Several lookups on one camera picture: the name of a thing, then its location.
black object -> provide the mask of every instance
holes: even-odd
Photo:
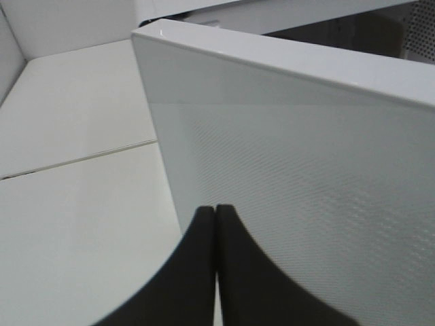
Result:
[[[214,209],[200,207],[158,273],[96,326],[208,326],[215,300]]]
[[[358,325],[285,275],[255,243],[233,206],[217,207],[216,234],[225,326]]]

black rubber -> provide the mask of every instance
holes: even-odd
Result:
[[[157,274],[96,326],[211,326],[215,301],[214,209],[200,207]]]
[[[217,207],[216,232],[225,326],[357,325],[284,274],[249,235],[233,206]]]

black curved shape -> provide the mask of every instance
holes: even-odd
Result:
[[[285,275],[255,243],[233,206],[216,211],[217,273],[225,326],[355,326]]]
[[[200,207],[156,275],[96,326],[208,326],[215,301],[214,209]]]

